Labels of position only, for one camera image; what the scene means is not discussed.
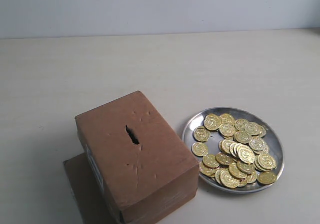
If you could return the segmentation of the brown cardboard box with slot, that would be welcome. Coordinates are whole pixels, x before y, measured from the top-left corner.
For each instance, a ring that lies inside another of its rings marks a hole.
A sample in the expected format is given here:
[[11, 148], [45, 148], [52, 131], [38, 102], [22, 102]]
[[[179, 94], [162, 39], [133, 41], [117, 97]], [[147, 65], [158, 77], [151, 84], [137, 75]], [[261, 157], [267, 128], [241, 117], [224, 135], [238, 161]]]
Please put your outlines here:
[[198, 161], [141, 91], [79, 114], [75, 122], [84, 151], [63, 166], [84, 223], [156, 223], [194, 198]]

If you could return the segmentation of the gold coin upper left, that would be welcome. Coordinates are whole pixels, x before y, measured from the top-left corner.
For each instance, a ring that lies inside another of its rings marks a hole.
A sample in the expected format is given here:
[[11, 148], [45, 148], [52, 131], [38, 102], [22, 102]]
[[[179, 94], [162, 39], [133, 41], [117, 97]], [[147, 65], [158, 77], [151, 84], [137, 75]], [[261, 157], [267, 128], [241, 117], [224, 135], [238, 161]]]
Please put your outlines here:
[[193, 137], [196, 141], [206, 142], [210, 137], [210, 132], [204, 126], [198, 126], [193, 131]]

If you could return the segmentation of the gold coin lone left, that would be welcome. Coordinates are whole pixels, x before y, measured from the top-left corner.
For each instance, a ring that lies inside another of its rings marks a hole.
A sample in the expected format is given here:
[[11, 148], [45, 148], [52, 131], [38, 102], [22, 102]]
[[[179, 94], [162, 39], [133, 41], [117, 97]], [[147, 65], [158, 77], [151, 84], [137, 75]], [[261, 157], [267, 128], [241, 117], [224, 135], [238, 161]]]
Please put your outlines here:
[[192, 153], [198, 157], [207, 155], [209, 153], [208, 150], [208, 146], [204, 142], [195, 142], [191, 146]]

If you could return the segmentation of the gold coin top centre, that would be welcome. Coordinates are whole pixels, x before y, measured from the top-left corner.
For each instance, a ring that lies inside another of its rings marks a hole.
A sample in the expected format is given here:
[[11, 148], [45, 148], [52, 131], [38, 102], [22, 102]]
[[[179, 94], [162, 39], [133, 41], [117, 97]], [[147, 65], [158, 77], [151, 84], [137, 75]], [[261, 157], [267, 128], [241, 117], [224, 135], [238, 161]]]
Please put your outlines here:
[[235, 119], [231, 114], [223, 113], [219, 117], [221, 119], [222, 124], [234, 125]]

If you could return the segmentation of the white barcode label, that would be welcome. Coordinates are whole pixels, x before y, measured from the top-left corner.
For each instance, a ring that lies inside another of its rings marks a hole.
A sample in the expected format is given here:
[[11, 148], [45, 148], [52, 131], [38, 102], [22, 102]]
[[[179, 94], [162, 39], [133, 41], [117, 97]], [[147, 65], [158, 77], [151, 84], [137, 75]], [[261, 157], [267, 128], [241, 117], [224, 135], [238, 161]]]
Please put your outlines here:
[[101, 190], [101, 192], [102, 193], [104, 193], [104, 180], [103, 180], [103, 177], [102, 177], [102, 175], [101, 175], [101, 173], [100, 173], [100, 170], [99, 170], [99, 168], [98, 168], [98, 166], [97, 166], [97, 164], [96, 164], [96, 162], [95, 162], [95, 160], [94, 160], [94, 158], [93, 158], [93, 155], [92, 155], [92, 152], [91, 152], [91, 150], [90, 150], [90, 148], [86, 145], [86, 147], [85, 147], [86, 149], [86, 154], [87, 154], [87, 157], [88, 157], [88, 161], [89, 161], [89, 163], [90, 163], [90, 166], [91, 166], [91, 168], [92, 168], [92, 170], [93, 170], [93, 172], [94, 172], [94, 175], [95, 175], [95, 178], [96, 178], [96, 180], [97, 180], [97, 183], [98, 183], [98, 185], [99, 185], [99, 187], [100, 187], [100, 190]]

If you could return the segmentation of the gold coin centre stack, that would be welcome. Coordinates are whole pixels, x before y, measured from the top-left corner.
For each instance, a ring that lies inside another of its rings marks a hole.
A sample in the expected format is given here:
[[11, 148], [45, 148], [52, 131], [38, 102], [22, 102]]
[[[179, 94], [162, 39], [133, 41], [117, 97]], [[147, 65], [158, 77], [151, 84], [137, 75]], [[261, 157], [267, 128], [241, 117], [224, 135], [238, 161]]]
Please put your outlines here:
[[248, 144], [252, 139], [252, 136], [244, 130], [237, 131], [233, 137], [235, 141], [242, 144]]

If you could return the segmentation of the gold coin stack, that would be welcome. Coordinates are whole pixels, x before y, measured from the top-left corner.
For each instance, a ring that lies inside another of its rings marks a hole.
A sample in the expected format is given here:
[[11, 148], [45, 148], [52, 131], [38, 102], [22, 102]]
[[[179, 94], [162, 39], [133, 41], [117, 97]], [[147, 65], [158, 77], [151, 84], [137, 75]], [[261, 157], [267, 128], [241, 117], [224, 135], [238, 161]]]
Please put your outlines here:
[[245, 145], [241, 145], [237, 148], [237, 155], [239, 159], [246, 164], [252, 164], [255, 161], [254, 152]]
[[252, 136], [244, 130], [237, 131], [233, 137], [235, 141], [242, 144], [248, 144], [252, 139]]

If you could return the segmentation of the round steel plate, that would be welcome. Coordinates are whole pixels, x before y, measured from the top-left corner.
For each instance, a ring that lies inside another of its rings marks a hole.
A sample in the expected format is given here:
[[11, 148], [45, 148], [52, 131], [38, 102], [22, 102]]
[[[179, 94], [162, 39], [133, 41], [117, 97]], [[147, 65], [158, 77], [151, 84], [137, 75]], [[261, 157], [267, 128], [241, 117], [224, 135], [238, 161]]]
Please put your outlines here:
[[[214, 107], [214, 108], [209, 108], [200, 111], [193, 117], [191, 117], [188, 122], [185, 124], [184, 129], [181, 133], [181, 139], [185, 143], [185, 145], [188, 147], [188, 149], [191, 149], [192, 144], [196, 141], [193, 136], [193, 131], [195, 130], [196, 127], [203, 125], [205, 117], [210, 114], [216, 114], [216, 115], [221, 115], [224, 113], [231, 114], [234, 118], [239, 119], [239, 118], [244, 118], [247, 119], [248, 121], [253, 121], [261, 126], [263, 126], [266, 129], [266, 136], [264, 137], [266, 143], [269, 146], [269, 154], [272, 155], [276, 162], [277, 162], [277, 167], [274, 170], [274, 173], [279, 179], [281, 176], [284, 166], [285, 166], [285, 160], [284, 160], [284, 153], [283, 153], [283, 147], [282, 144], [274, 132], [274, 130], [262, 119], [259, 117], [249, 113], [248, 111], [237, 109], [237, 108], [232, 108], [232, 107]], [[249, 193], [255, 193], [259, 192], [262, 190], [265, 190], [269, 187], [271, 187], [273, 184], [269, 185], [263, 185], [258, 182], [249, 184], [244, 187], [237, 187], [237, 188], [227, 188], [225, 186], [222, 186], [218, 184], [215, 180], [212, 178], [205, 176], [204, 174], [200, 173], [199, 177], [201, 180], [203, 180], [207, 186], [211, 186], [211, 188], [221, 190], [225, 193], [232, 193], [232, 194], [249, 194]]]

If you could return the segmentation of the gold coin lower stack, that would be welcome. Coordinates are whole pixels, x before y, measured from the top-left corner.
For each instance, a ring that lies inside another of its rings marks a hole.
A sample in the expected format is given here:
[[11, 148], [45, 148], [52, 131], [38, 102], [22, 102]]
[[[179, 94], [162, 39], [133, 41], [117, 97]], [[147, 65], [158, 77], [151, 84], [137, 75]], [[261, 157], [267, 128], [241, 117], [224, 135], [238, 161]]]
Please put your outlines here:
[[246, 164], [252, 164], [255, 161], [254, 152], [245, 145], [241, 145], [237, 148], [237, 155], [239, 159]]

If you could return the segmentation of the gold coin bottom edge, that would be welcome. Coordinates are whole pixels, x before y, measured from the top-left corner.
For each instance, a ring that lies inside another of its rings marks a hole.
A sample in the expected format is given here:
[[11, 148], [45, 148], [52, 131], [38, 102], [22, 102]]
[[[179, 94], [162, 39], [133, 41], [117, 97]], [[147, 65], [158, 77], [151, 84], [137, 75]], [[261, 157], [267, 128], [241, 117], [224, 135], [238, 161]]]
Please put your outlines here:
[[228, 188], [236, 188], [238, 187], [239, 180], [234, 178], [230, 172], [226, 169], [223, 169], [220, 173], [220, 181], [222, 184]]

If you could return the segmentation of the gold coin bottom right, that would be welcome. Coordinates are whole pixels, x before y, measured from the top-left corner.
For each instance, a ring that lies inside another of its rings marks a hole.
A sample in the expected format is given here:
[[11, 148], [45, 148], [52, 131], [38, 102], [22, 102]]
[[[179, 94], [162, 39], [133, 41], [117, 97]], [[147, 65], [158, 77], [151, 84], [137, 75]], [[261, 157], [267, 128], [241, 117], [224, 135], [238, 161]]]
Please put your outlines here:
[[276, 175], [272, 171], [264, 171], [257, 175], [257, 181], [263, 185], [272, 184], [276, 180]]

